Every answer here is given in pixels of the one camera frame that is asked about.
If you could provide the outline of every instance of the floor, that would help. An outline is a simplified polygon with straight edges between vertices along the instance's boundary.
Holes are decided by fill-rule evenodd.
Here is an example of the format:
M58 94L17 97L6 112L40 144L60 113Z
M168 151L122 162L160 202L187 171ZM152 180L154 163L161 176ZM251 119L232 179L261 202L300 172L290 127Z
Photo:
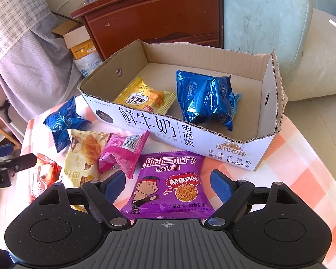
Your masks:
M285 115L303 134L336 180L336 95L288 102Z

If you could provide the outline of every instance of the blue snack wrapper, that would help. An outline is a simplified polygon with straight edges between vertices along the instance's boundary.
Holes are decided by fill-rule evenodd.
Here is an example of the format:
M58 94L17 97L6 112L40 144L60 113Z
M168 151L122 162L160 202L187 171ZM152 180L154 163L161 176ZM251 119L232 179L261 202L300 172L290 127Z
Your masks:
M44 124L52 131L58 153L70 144L67 129L81 130L87 123L92 122L82 118L76 113L75 96L72 96L59 110L51 113L44 120Z
M241 93L234 93L229 77L211 77L186 71L176 72L177 96L183 119L201 124L209 117L233 130L233 117Z

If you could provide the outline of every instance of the orange checkered tablecloth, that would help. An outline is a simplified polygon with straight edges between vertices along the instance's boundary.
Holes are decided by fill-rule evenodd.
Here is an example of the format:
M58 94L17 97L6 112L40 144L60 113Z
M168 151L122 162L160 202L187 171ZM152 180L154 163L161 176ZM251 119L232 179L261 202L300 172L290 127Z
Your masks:
M37 116L28 124L22 145L22 154L42 153L56 161L60 166L65 163L66 150L56 152L53 137L49 128L43 125L44 119L59 107L54 107ZM92 110L80 96L76 98L77 113L92 121L87 130L117 133L121 136L131 135L131 132L114 127L97 120ZM175 151L176 148L161 142L148 139L143 153ZM231 166L211 158L205 158L201 170L204 191L217 209L222 203L210 187L210 172L219 169L233 180L246 179L258 187L270 187L274 181L281 181L299 195L328 224L332 231L332 245L323 262L329 269L336 269L336 181L331 176L317 154L292 124L284 116L282 130L256 172L251 172ZM114 171L102 175L106 179ZM139 169L136 169L132 180L126 179L126 188L117 198L115 205L121 208L128 201ZM17 209L22 211L30 199L30 174L26 170L17 174L16 198L21 199Z

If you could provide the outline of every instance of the cardboard box on floor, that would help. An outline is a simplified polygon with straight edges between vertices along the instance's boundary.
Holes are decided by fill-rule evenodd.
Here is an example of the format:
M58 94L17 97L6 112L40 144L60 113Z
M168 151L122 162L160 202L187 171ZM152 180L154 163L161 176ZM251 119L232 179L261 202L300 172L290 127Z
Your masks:
M182 120L177 101L165 116L112 103L137 76L161 91L176 92L176 71L215 77L229 76L243 97L233 119L233 131L220 122L196 126ZM286 97L275 53L252 55L189 43L147 44L136 40L103 62L79 85L100 121L151 136L183 150L257 169L280 132Z
M81 23L67 20L52 30L53 33L63 36L66 46L72 51L75 59L96 51L96 48L86 30Z

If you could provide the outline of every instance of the croissant package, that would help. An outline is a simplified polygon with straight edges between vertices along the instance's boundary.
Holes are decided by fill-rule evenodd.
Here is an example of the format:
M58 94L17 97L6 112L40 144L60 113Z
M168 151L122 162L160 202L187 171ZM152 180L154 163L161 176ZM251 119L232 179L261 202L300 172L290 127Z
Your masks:
M109 133L68 129L71 144L59 181L66 188L81 187L99 179L98 159L105 148Z

